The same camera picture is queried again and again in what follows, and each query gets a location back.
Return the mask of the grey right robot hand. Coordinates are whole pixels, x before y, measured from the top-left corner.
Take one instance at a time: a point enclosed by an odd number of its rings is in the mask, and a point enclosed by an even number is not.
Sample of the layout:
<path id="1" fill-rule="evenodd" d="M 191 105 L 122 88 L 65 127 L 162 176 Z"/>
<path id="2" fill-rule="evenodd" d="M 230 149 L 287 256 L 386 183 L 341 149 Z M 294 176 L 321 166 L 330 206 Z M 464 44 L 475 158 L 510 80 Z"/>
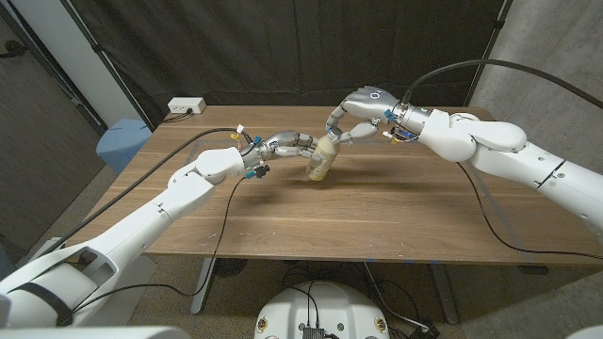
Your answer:
<path id="1" fill-rule="evenodd" d="M 350 131 L 342 132 L 337 125 L 346 114 L 365 120 Z M 381 124 L 398 123 L 400 117 L 399 99 L 383 89 L 364 86 L 346 96 L 334 109 L 325 129 L 332 131 L 342 143 L 352 143 L 374 136 Z"/>

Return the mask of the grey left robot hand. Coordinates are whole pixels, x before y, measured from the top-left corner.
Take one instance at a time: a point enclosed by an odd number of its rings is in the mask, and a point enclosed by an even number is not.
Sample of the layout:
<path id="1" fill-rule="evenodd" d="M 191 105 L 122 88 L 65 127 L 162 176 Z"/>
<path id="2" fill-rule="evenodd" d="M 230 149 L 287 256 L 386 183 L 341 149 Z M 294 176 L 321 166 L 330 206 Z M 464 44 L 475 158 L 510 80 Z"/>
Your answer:
<path id="1" fill-rule="evenodd" d="M 319 160 L 315 154 L 318 140 L 304 133 L 286 130 L 243 148 L 240 153 L 246 169 L 270 160 L 302 156 Z"/>

